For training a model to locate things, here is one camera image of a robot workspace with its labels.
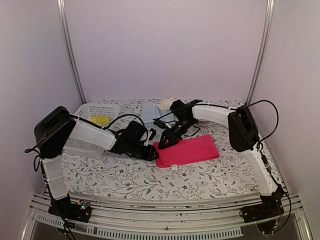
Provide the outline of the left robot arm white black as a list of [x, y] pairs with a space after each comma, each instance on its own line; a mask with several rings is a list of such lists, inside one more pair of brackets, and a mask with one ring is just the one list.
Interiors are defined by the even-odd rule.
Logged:
[[50, 196], [49, 214], [63, 221], [75, 220], [87, 223], [92, 209], [86, 201], [73, 203], [66, 189], [61, 158], [68, 140], [80, 141], [98, 147], [102, 151], [154, 161], [159, 155], [156, 148], [148, 144], [149, 131], [143, 121], [131, 121], [125, 129], [111, 130], [69, 113], [59, 106], [41, 120], [34, 128], [36, 144], [24, 150], [26, 154], [36, 152], [42, 178]]

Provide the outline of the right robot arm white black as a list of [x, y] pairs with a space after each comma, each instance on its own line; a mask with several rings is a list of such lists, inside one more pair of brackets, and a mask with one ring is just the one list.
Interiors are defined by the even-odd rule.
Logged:
[[248, 106], [232, 108], [204, 103], [198, 99], [188, 103], [176, 100], [169, 110], [177, 119], [174, 125], [164, 122], [161, 116], [153, 120], [156, 126], [163, 129], [159, 141], [160, 149], [178, 144], [189, 128], [199, 122], [226, 126], [230, 146], [248, 162], [260, 190], [261, 203], [243, 207], [240, 216], [245, 223], [250, 223], [284, 214], [281, 199], [285, 193], [273, 177], [272, 167], [264, 154], [263, 139], [259, 136]]

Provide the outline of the pink towel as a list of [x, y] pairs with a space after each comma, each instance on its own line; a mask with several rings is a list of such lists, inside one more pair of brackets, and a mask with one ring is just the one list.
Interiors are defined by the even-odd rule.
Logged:
[[159, 148], [159, 142], [153, 143], [159, 158], [159, 168], [170, 168], [173, 165], [183, 166], [199, 162], [215, 160], [220, 157], [218, 149], [210, 135], [184, 139], [178, 144], [165, 149]]

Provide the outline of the green crocodile pattern towel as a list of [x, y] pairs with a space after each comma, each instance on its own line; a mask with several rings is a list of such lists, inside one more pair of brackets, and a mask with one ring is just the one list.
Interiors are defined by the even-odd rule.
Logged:
[[95, 115], [89, 117], [88, 120], [101, 127], [107, 127], [112, 123], [112, 119], [108, 115]]

